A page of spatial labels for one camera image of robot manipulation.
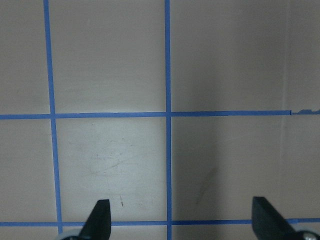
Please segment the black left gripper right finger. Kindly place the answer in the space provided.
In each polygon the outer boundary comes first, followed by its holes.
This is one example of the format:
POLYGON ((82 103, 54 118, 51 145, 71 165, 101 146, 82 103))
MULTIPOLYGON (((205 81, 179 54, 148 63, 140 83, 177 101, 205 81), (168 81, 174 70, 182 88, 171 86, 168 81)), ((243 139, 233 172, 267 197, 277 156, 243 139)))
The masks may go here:
POLYGON ((254 196, 251 206, 252 230, 258 240, 304 240, 263 196, 254 196))

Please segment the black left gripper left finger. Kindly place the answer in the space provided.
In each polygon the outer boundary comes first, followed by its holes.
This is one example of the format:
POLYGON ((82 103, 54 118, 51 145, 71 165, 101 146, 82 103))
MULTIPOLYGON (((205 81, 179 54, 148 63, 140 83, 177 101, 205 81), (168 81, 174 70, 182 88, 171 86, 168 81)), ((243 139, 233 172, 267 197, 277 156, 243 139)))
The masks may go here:
POLYGON ((98 200, 82 227, 79 240, 108 240, 111 236, 111 207, 108 199, 98 200))

